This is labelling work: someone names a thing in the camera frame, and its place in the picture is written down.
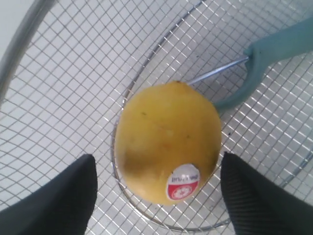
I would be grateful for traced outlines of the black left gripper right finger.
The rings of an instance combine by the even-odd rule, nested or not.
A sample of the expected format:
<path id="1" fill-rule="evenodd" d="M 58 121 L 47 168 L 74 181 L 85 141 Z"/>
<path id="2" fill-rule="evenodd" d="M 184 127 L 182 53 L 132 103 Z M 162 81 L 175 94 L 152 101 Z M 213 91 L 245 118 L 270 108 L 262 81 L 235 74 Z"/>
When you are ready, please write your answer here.
<path id="1" fill-rule="evenodd" d="M 311 235 L 313 207 L 224 152 L 221 191 L 237 235 Z"/>

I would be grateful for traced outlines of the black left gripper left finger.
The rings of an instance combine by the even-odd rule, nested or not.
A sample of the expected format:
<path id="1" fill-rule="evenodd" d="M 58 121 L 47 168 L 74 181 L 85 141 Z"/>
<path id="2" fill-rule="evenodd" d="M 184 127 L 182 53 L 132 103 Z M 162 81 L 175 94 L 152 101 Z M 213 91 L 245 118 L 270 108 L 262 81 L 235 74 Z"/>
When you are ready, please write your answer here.
<path id="1" fill-rule="evenodd" d="M 2 235 L 83 235 L 97 198 L 94 156 L 84 154 L 34 193 L 0 212 Z"/>

